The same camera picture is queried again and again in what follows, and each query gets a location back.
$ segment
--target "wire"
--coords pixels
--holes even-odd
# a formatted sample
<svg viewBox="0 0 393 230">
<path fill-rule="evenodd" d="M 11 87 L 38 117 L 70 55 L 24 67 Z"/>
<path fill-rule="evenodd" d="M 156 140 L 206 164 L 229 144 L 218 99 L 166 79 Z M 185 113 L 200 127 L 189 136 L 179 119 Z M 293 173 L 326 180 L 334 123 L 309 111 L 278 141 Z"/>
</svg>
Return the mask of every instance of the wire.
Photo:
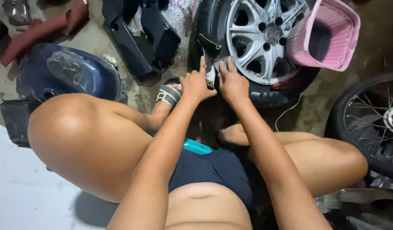
<svg viewBox="0 0 393 230">
<path fill-rule="evenodd" d="M 302 98 L 302 94 L 303 94 L 303 93 L 300 94 L 299 100 L 298 100 L 298 102 L 296 102 L 296 104 L 295 104 L 294 106 L 292 106 L 292 107 L 288 108 L 287 110 L 285 110 L 284 112 L 282 112 L 282 114 L 276 119 L 276 121 L 275 121 L 276 132 L 279 132 L 279 129 L 277 128 L 277 121 L 278 121 L 281 117 L 283 117 L 283 115 L 285 115 L 285 113 L 286 113 L 287 111 L 292 110 L 293 108 L 295 108 L 295 107 L 299 104 L 300 99 Z"/>
</svg>

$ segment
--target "tire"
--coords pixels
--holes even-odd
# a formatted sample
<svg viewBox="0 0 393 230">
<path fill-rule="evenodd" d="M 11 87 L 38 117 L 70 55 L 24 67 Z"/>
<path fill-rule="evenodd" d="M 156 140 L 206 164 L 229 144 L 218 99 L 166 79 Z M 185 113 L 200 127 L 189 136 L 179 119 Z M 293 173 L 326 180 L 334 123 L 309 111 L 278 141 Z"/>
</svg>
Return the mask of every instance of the tire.
<svg viewBox="0 0 393 230">
<path fill-rule="evenodd" d="M 393 164 L 389 164 L 378 159 L 375 159 L 370 154 L 363 152 L 363 150 L 356 144 L 353 138 L 347 132 L 344 124 L 345 109 L 347 104 L 353 99 L 354 96 L 364 91 L 370 86 L 386 81 L 393 81 L 393 73 L 375 76 L 367 81 L 358 82 L 350 86 L 335 102 L 330 111 L 329 118 L 327 119 L 325 137 L 338 139 L 357 147 L 368 161 L 368 166 L 371 170 L 388 176 L 393 179 Z"/>
<path fill-rule="evenodd" d="M 194 24 L 190 36 L 190 55 L 194 67 L 199 66 L 199 57 L 203 55 L 197 41 L 198 34 L 203 34 L 212 42 L 222 45 L 220 57 L 229 55 L 226 44 L 226 20 L 231 4 L 235 0 L 202 0 L 195 13 Z M 306 0 L 308 6 L 314 5 L 315 0 Z M 302 67 L 290 80 L 290 84 L 283 89 L 275 90 L 272 86 L 249 81 L 249 97 L 256 108 L 270 108 L 286 104 L 297 98 L 316 78 L 320 68 Z"/>
</svg>

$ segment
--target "person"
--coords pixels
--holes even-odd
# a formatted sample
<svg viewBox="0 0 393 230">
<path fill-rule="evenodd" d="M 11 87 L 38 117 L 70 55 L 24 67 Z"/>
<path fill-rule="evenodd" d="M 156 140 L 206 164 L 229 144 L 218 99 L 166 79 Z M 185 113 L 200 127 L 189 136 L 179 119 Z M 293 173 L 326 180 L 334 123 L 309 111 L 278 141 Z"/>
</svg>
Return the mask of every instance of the person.
<svg viewBox="0 0 393 230">
<path fill-rule="evenodd" d="M 217 93 L 206 87 L 203 57 L 199 72 L 169 85 L 182 92 L 176 105 L 168 100 L 175 92 L 165 96 L 169 90 L 163 90 L 150 115 L 85 94 L 44 102 L 30 117 L 30 145 L 66 180 L 120 203 L 107 229 L 247 230 L 248 210 L 266 202 L 281 230 L 331 229 L 313 197 L 362 179 L 366 159 L 338 140 L 273 133 L 249 99 L 249 82 L 230 60 L 227 68 L 221 62 L 219 78 L 220 92 L 240 121 L 221 139 L 249 145 L 247 153 L 183 149 L 196 107 Z M 156 130 L 154 137 L 148 134 Z"/>
</svg>

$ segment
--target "pink plastic basket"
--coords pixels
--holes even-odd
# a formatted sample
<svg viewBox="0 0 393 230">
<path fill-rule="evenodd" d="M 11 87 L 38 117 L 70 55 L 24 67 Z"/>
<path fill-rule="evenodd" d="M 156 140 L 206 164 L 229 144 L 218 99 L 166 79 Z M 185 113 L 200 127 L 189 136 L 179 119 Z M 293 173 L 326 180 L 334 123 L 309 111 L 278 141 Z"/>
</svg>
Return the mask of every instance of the pink plastic basket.
<svg viewBox="0 0 393 230">
<path fill-rule="evenodd" d="M 291 30 L 286 44 L 297 65 L 345 71 L 356 48 L 360 17 L 339 0 L 317 0 Z"/>
</svg>

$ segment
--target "black slide sandal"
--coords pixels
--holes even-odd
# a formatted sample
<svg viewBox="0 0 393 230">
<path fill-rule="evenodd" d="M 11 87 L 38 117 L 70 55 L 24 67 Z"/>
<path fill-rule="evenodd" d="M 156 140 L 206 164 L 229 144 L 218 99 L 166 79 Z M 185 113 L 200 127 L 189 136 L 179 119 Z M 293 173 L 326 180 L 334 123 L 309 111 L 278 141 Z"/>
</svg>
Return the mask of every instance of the black slide sandal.
<svg viewBox="0 0 393 230">
<path fill-rule="evenodd" d="M 182 91 L 168 86 L 170 84 L 180 84 L 179 77 L 175 76 L 164 82 L 158 92 L 156 102 L 162 101 L 168 103 L 172 107 L 175 107 L 175 105 L 179 102 L 179 99 L 181 99 Z"/>
</svg>

